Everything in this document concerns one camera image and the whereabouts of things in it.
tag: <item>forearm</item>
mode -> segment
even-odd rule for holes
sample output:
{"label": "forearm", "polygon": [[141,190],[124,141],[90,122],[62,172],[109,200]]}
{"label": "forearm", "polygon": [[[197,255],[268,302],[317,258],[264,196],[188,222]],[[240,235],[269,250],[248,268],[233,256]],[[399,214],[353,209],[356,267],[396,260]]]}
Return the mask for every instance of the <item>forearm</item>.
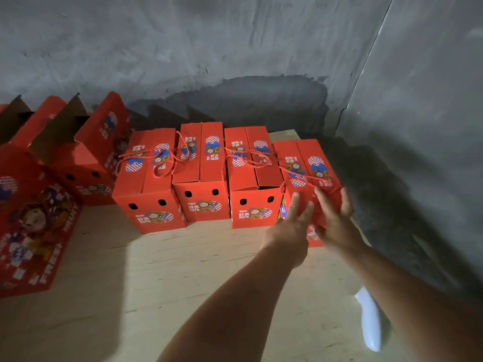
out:
{"label": "forearm", "polygon": [[262,249],[186,321],[159,361],[259,361],[293,261],[285,249]]}
{"label": "forearm", "polygon": [[476,360],[480,328],[463,306],[363,246],[343,259],[421,361]]}

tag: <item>gray wall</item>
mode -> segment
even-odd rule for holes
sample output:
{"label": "gray wall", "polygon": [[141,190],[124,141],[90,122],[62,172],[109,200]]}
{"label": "gray wall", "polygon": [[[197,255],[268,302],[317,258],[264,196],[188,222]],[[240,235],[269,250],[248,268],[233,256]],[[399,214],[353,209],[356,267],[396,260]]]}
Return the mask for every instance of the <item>gray wall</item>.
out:
{"label": "gray wall", "polygon": [[337,129],[398,177],[393,189],[439,236],[423,245],[448,242],[480,279],[482,10],[483,0],[394,0]]}
{"label": "gray wall", "polygon": [[[115,90],[130,103],[223,79],[305,75],[326,85],[333,133],[389,2],[1,0],[0,101],[22,94],[36,108],[80,92],[91,105]],[[252,85],[238,82],[236,98],[253,108]]]}

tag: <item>white plastic item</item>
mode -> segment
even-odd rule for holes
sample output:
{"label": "white plastic item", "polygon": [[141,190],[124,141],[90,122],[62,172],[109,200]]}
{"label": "white plastic item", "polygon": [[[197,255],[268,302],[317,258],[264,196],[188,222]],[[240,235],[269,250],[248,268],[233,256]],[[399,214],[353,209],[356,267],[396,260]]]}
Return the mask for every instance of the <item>white plastic item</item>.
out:
{"label": "white plastic item", "polygon": [[375,301],[365,287],[355,295],[362,306],[362,335],[366,346],[374,352],[381,351],[381,317]]}

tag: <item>finger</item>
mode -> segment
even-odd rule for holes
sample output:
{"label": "finger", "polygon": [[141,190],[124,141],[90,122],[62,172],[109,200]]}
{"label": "finger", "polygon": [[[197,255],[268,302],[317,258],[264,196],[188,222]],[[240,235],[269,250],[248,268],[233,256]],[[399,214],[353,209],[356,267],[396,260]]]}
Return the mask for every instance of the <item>finger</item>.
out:
{"label": "finger", "polygon": [[322,226],[314,226],[313,231],[317,235],[317,237],[322,240],[325,237],[326,230]]}
{"label": "finger", "polygon": [[287,221],[295,221],[297,219],[297,212],[299,211],[299,203],[300,203],[300,194],[298,192],[295,192],[292,195],[292,202],[288,207],[287,217],[285,217]]}
{"label": "finger", "polygon": [[320,206],[322,207],[322,211],[327,218],[333,218],[337,216],[337,212],[335,211],[334,206],[330,203],[327,196],[322,192],[320,188],[315,189],[315,194],[319,199]]}
{"label": "finger", "polygon": [[308,227],[310,224],[310,220],[312,219],[313,209],[315,208],[315,204],[310,201],[307,203],[304,212],[299,217],[299,222],[302,223],[304,227]]}
{"label": "finger", "polygon": [[354,209],[352,207],[351,199],[349,198],[349,194],[347,193],[347,189],[344,187],[341,189],[341,196],[342,196],[342,206],[341,206],[341,214],[345,217],[351,217],[354,213]]}

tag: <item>red gift box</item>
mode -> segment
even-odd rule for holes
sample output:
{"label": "red gift box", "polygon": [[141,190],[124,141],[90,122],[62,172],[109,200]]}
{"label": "red gift box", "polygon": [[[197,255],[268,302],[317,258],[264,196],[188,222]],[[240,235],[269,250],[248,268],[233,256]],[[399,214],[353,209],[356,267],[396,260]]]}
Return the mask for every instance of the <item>red gift box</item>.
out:
{"label": "red gift box", "polygon": [[48,97],[33,113],[17,97],[0,113],[0,298],[50,288],[81,211],[28,151],[64,105]]}
{"label": "red gift box", "polygon": [[232,227],[273,225],[283,196],[280,191],[283,178],[267,129],[263,126],[226,128],[225,142],[229,148]]}
{"label": "red gift box", "polygon": [[142,234],[186,227],[171,184],[175,134],[174,128],[135,131],[119,165],[112,196]]}
{"label": "red gift box", "polygon": [[76,95],[33,139],[30,150],[84,204],[110,205],[118,155],[130,131],[117,93],[110,92],[90,116]]}
{"label": "red gift box", "polygon": [[299,213],[309,201],[315,203],[311,223],[326,226],[326,218],[316,197],[314,188],[320,187],[337,211],[341,210],[341,183],[324,155],[316,139],[275,141],[273,143],[285,183],[285,202],[290,206],[294,192],[300,193]]}
{"label": "red gift box", "polygon": [[173,187],[186,220],[229,219],[223,124],[182,124],[181,137]]}

